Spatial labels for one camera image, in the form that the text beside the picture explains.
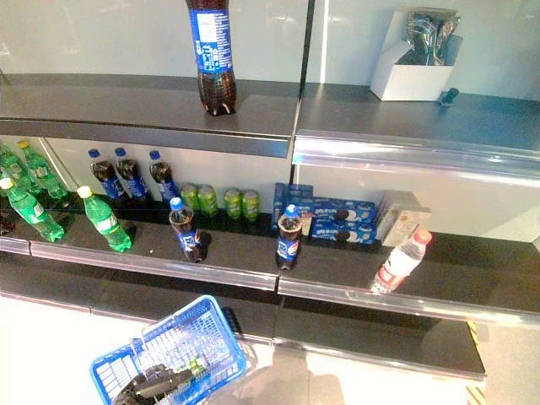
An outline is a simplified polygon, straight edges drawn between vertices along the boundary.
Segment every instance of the green bottle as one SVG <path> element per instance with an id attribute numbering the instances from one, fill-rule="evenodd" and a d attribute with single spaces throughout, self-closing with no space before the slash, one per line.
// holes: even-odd
<path id="1" fill-rule="evenodd" d="M 60 199 L 68 194 L 47 161 L 30 147 L 28 141 L 18 141 L 17 147 L 23 149 L 24 160 L 26 160 L 30 174 L 40 186 L 47 190 L 51 198 Z"/>
<path id="2" fill-rule="evenodd" d="M 125 251 L 132 247 L 129 236 L 118 224 L 111 207 L 106 202 L 95 196 L 88 186 L 79 187 L 77 194 L 84 200 L 86 216 L 98 232 L 107 239 L 113 251 Z"/>
<path id="3" fill-rule="evenodd" d="M 26 192 L 34 195 L 41 192 L 41 187 L 32 180 L 19 158 L 6 145 L 0 146 L 0 168 Z"/>
<path id="4" fill-rule="evenodd" d="M 51 215 L 45 212 L 34 196 L 15 186 L 14 181 L 6 177 L 0 180 L 0 187 L 8 190 L 11 207 L 23 219 L 37 230 L 43 239 L 50 242 L 60 240 L 64 236 L 64 229 L 57 224 Z"/>

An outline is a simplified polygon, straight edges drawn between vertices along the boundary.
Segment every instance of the bottle label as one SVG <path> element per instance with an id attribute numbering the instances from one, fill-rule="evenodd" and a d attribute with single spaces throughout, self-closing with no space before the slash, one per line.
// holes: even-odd
<path id="1" fill-rule="evenodd" d="M 183 251 L 192 251 L 194 247 L 201 245 L 201 238 L 198 230 L 191 230 L 183 234 L 176 234 Z"/>
<path id="2" fill-rule="evenodd" d="M 127 183 L 134 197 L 144 197 L 149 192 L 141 179 L 128 180 Z"/>
<path id="3" fill-rule="evenodd" d="M 197 68 L 203 73 L 228 72 L 233 67 L 228 10 L 192 10 Z"/>
<path id="4" fill-rule="evenodd" d="M 159 192 L 164 201 L 170 201 L 171 198 L 177 197 L 176 187 L 173 181 L 166 181 L 165 183 L 158 183 Z"/>
<path id="5" fill-rule="evenodd" d="M 300 246 L 299 240 L 285 240 L 281 237 L 278 238 L 278 255 L 283 259 L 291 261 L 296 257 L 298 253 L 298 247 Z"/>
<path id="6" fill-rule="evenodd" d="M 117 177 L 115 177 L 114 179 L 100 181 L 100 183 L 103 186 L 105 192 L 107 193 L 107 196 L 109 196 L 109 198 L 112 198 L 113 200 L 120 198 L 124 193 L 124 188 L 122 187 L 122 184 Z"/>

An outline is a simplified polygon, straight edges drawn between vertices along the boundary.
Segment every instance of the dark shelf surface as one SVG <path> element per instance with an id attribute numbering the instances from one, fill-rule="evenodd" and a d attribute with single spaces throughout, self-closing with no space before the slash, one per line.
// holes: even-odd
<path id="1" fill-rule="evenodd" d="M 4 134 L 286 157 L 299 85 L 238 80 L 236 114 L 210 116 L 195 78 L 9 74 L 3 80 Z"/>

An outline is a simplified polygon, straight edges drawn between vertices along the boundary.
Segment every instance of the can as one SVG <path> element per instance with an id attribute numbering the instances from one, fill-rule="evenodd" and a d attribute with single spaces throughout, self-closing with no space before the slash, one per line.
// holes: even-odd
<path id="1" fill-rule="evenodd" d="M 182 184 L 180 195 L 184 204 L 186 204 L 189 208 L 194 210 L 201 209 L 199 204 L 199 196 L 197 194 L 197 188 L 195 185 L 192 183 Z"/>
<path id="2" fill-rule="evenodd" d="M 242 196 L 237 188 L 225 192 L 225 210 L 231 219 L 238 219 L 242 214 Z"/>
<path id="3" fill-rule="evenodd" d="M 259 195 L 254 190 L 247 190 L 242 196 L 242 214 L 250 221 L 255 222 L 259 214 Z"/>
<path id="4" fill-rule="evenodd" d="M 218 202 L 216 199 L 216 191 L 212 186 L 203 184 L 199 187 L 199 204 L 202 213 L 207 217 L 213 217 L 218 213 Z"/>

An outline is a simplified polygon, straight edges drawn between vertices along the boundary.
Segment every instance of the cola bottle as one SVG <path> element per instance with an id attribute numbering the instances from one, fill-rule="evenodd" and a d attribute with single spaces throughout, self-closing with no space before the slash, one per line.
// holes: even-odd
<path id="1" fill-rule="evenodd" d="M 186 0 L 192 24 L 201 102 L 212 116 L 235 113 L 229 0 Z"/>

